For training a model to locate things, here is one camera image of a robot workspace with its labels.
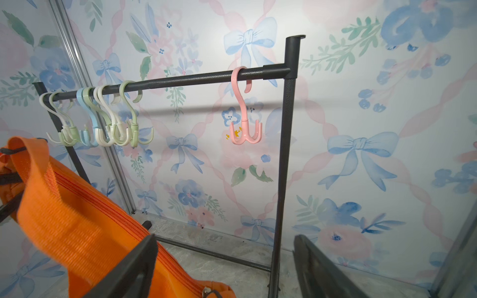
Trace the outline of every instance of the floral wallpaper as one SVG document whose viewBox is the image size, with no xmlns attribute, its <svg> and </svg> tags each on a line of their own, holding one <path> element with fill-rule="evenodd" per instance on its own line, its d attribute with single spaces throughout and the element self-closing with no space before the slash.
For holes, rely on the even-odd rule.
<svg viewBox="0 0 477 298">
<path fill-rule="evenodd" d="M 337 264 L 430 286 L 477 194 L 477 2 L 65 6 L 97 85 L 278 63 L 306 34 L 283 248 L 305 234 Z M 272 245 L 282 88 L 254 81 L 246 96 L 255 145 L 230 141 L 242 115 L 229 83 L 144 91 L 136 114 L 154 140 L 116 147 L 137 209 Z"/>
<path fill-rule="evenodd" d="M 50 9 L 45 0 L 3 1 L 0 5 L 1 146 L 14 135 L 56 135 L 49 115 L 38 103 L 33 82 L 44 82 L 49 91 L 79 87 Z M 91 127 L 77 104 L 68 108 L 68 103 L 63 105 L 78 126 Z M 52 142 L 49 145 L 51 156 L 75 170 L 65 147 Z M 93 186 L 125 209 L 104 150 L 79 144 L 75 149 Z M 41 297 L 65 275 L 65 268 L 32 246 L 10 217 L 0 224 L 0 235 L 0 297 Z"/>
</svg>

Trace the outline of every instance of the orange zipper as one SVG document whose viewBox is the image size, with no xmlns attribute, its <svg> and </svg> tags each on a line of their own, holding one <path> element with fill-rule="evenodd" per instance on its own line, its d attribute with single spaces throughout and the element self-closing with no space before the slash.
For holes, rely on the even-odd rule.
<svg viewBox="0 0 477 298">
<path fill-rule="evenodd" d="M 103 201 L 97 199 L 96 195 L 88 190 L 87 187 L 83 188 L 80 185 L 72 183 L 67 176 L 59 173 L 58 168 L 56 168 L 56 171 L 54 172 L 58 184 L 66 187 L 69 191 L 76 193 L 78 196 L 81 196 L 87 202 L 91 203 L 96 209 L 108 215 L 118 224 L 123 225 L 126 230 L 130 232 L 130 234 L 138 241 L 141 241 L 149 234 L 145 228 L 142 227 L 137 221 L 133 220 L 132 217 L 124 216 L 124 211 L 118 206 L 105 204 Z M 167 270 L 172 272 L 173 276 L 177 278 L 184 286 L 186 286 L 193 293 L 197 294 L 198 297 L 202 297 L 202 290 L 204 287 L 197 283 L 195 279 L 191 278 L 165 248 L 163 248 L 160 244 L 157 244 L 157 246 L 157 260 L 159 260 Z"/>
</svg>

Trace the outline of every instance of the zipper pull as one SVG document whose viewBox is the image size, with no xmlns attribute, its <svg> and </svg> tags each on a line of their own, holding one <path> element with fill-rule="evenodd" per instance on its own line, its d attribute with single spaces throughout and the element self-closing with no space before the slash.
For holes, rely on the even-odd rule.
<svg viewBox="0 0 477 298">
<path fill-rule="evenodd" d="M 207 288 L 205 287 L 203 290 L 202 290 L 202 298 L 207 298 L 207 296 L 212 292 L 212 289 L 211 288 Z"/>
</svg>

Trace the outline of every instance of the black metal rack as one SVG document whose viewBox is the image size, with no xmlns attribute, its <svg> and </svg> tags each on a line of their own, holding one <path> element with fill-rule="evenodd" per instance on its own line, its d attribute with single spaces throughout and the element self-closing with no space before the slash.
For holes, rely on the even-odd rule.
<svg viewBox="0 0 477 298">
<path fill-rule="evenodd" d="M 291 139 L 291 123 L 293 118 L 293 103 L 295 99 L 295 83 L 298 74 L 299 55 L 300 55 L 300 41 L 305 38 L 305 35 L 296 35 L 286 38 L 285 43 L 285 61 L 280 64 L 264 65 L 263 67 L 242 69 L 238 73 L 238 80 L 271 80 L 271 79 L 284 79 L 283 87 L 283 108 L 281 117 L 281 136 L 280 136 L 280 158 L 279 158 L 279 176 L 278 176 L 278 201 L 277 201 L 277 215 L 275 225 L 275 237 L 273 242 L 273 253 L 271 266 L 264 266 L 262 264 L 252 263 L 246 260 L 242 260 L 235 257 L 219 254 L 214 251 L 208 251 L 205 249 L 193 247 L 187 244 L 183 244 L 171 239 L 155 236 L 157 241 L 170 243 L 172 245 L 180 246 L 186 249 L 191 249 L 196 252 L 204 253 L 210 256 L 225 259 L 234 263 L 246 265 L 249 267 L 261 269 L 270 272 L 270 284 L 268 298 L 278 297 L 279 292 L 279 275 L 280 275 L 280 249 L 281 249 L 281 232 L 283 224 L 283 211 L 285 206 L 285 192 L 288 173 L 288 160 L 290 155 L 290 139 Z M 130 83 L 126 86 L 125 92 L 132 92 L 146 89 L 177 87 L 187 85 L 199 85 L 199 84 L 212 84 L 229 82 L 231 80 L 232 71 L 226 72 L 211 72 L 204 74 L 195 74 L 187 76 L 169 77 L 163 79 L 155 79 L 141 82 Z M 34 83 L 38 94 L 46 93 L 47 90 L 42 82 Z M 119 92 L 119 85 L 107 86 L 103 89 L 103 94 L 113 94 Z M 76 98 L 76 91 L 63 92 L 57 94 L 53 101 L 69 100 Z M 47 97 L 44 98 L 45 104 L 52 108 L 48 102 Z M 58 132 L 62 129 L 60 119 L 49 113 L 50 117 Z M 78 175 L 89 182 L 88 176 L 81 164 L 78 155 L 73 147 L 66 147 L 66 150 L 75 166 Z M 12 208 L 12 205 L 6 204 L 0 209 L 0 214 L 3 216 L 11 214 L 12 210 L 18 208 L 19 200 L 14 200 L 16 206 Z"/>
</svg>

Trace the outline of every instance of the marble floor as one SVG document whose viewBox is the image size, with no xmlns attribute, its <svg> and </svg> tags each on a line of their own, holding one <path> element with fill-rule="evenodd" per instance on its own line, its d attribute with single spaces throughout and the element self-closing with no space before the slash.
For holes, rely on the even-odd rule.
<svg viewBox="0 0 477 298">
<path fill-rule="evenodd" d="M 270 265 L 272 249 L 269 246 L 142 212 L 136 213 L 133 217 L 140 223 L 150 220 L 153 225 L 149 231 L 156 235 L 255 263 Z M 232 287 L 237 298 L 267 297 L 267 285 L 269 282 L 268 272 L 165 243 L 163 243 L 163 246 L 195 279 L 226 283 Z M 339 268 L 370 298 L 428 297 L 428 292 L 417 286 L 343 266 L 339 266 Z M 61 279 L 42 296 L 42 298 L 66 297 L 68 297 L 67 278 Z M 282 250 L 279 298 L 296 297 L 300 297 L 300 289 L 295 272 L 293 255 L 289 251 Z"/>
</svg>

